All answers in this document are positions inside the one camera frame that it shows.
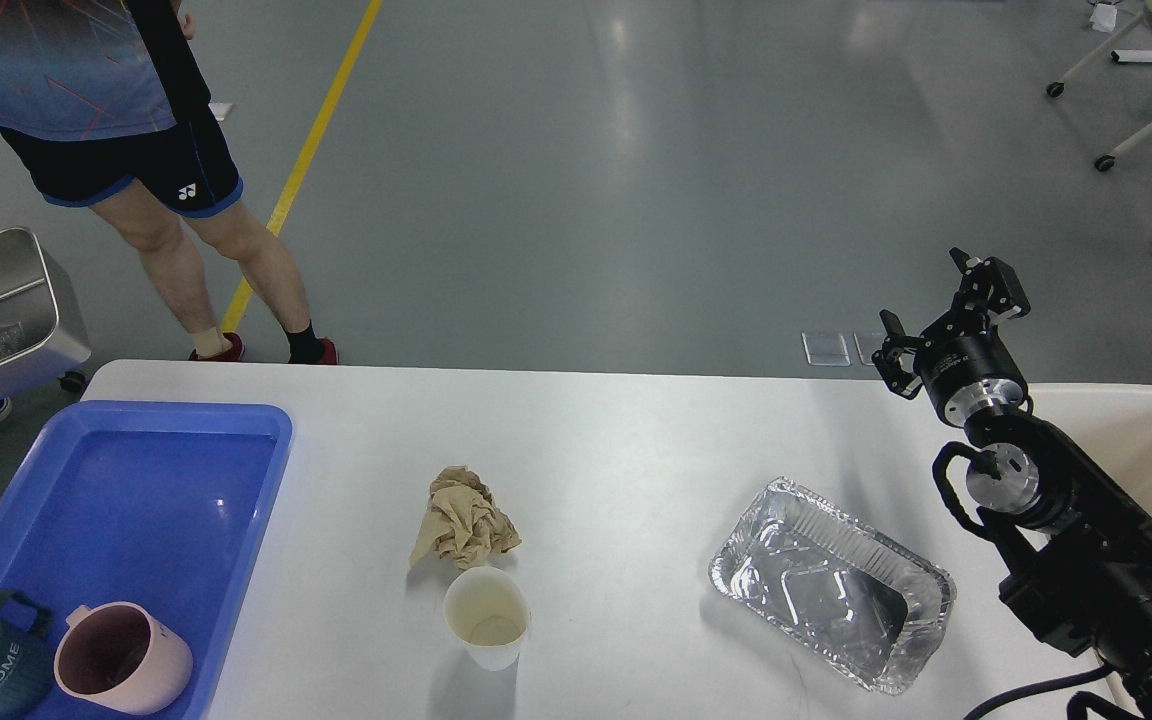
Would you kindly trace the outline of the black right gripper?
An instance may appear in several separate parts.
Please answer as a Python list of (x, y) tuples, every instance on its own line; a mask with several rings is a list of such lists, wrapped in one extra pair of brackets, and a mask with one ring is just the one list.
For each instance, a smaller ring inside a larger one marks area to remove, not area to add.
[[(882, 309), (884, 338), (872, 361), (887, 391), (914, 400), (924, 387), (937, 418), (964, 429), (988, 407), (1023, 406), (1028, 400), (1028, 382), (996, 332), (1002, 323), (1029, 314), (1030, 301), (1011, 265), (961, 249), (948, 253), (961, 276), (948, 310), (948, 333), (960, 338), (924, 348), (924, 338), (905, 332), (899, 316)], [(905, 356), (918, 356), (918, 374), (902, 364)]]

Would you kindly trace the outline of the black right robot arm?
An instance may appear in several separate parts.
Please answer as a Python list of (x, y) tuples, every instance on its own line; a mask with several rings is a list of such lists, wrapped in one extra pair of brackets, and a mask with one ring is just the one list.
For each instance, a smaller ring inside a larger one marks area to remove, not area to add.
[(998, 325), (1030, 311), (1018, 274), (998, 258), (952, 249), (960, 285), (919, 334), (884, 310), (872, 361), (895, 395), (929, 395), (937, 418), (963, 430), (932, 465), (952, 518), (992, 543), (1007, 577), (998, 597), (1034, 637), (1069, 655), (1093, 650), (1096, 670), (1000, 694), (1011, 702), (1073, 689), (1070, 719), (1152, 719), (1152, 516), (1068, 434), (1033, 414), (1028, 382)]

